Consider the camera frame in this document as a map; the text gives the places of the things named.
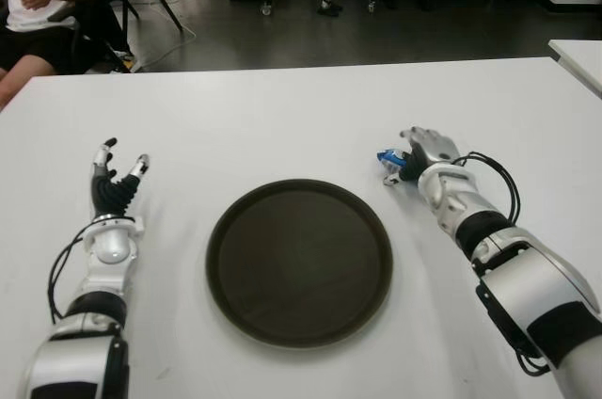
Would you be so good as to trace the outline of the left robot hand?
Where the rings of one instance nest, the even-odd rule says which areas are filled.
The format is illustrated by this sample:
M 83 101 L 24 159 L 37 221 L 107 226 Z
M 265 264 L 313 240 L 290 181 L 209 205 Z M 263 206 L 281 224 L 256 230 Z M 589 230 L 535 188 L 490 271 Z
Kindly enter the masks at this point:
M 117 145 L 115 137 L 107 139 L 96 152 L 90 178 L 91 214 L 94 220 L 105 216 L 124 216 L 134 199 L 137 189 L 150 168 L 150 157 L 141 154 L 132 169 L 114 182 L 115 169 L 108 167 L 112 149 Z

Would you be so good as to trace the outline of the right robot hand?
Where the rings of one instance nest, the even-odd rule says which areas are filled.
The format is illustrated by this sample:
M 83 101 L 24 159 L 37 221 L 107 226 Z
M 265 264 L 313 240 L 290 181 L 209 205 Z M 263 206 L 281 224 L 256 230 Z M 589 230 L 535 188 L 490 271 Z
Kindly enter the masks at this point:
M 450 163 L 460 156 L 454 142 L 435 130 L 413 126 L 402 130 L 400 137 L 408 142 L 408 151 L 386 149 L 376 154 L 387 172 L 385 185 L 415 182 L 430 166 Z

